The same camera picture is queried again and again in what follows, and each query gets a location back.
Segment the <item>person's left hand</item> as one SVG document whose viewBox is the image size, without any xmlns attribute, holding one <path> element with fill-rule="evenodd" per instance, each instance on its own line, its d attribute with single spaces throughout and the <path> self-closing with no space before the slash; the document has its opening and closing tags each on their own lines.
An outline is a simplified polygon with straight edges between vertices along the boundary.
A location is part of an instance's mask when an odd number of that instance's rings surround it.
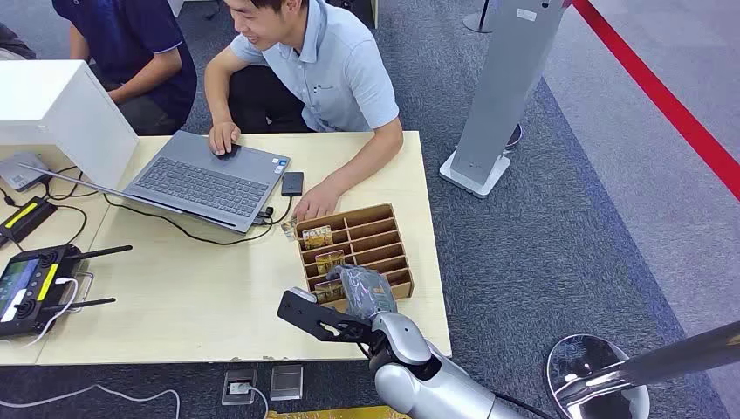
<svg viewBox="0 0 740 419">
<path fill-rule="evenodd" d="M 293 211 L 293 217 L 301 222 L 331 215 L 342 192 L 329 182 L 322 182 L 306 192 Z"/>
</svg>

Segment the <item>person's right hand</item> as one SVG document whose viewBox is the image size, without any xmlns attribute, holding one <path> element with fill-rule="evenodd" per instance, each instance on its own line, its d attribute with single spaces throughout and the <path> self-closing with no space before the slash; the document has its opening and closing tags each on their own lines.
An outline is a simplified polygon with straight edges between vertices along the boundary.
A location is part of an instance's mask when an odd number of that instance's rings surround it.
<svg viewBox="0 0 740 419">
<path fill-rule="evenodd" d="M 240 135 L 240 128 L 233 121 L 215 122 L 209 131 L 210 151 L 217 157 L 229 154 Z"/>
</svg>

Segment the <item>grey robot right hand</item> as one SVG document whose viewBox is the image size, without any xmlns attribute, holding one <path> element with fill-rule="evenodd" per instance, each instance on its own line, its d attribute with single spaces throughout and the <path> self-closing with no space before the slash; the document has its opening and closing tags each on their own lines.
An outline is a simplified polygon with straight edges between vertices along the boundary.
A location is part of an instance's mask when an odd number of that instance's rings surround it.
<svg viewBox="0 0 740 419">
<path fill-rule="evenodd" d="M 347 300 L 345 314 L 372 320 L 379 313 L 398 312 L 390 284 L 375 270 L 341 264 L 328 272 L 328 278 L 341 282 Z"/>
</svg>

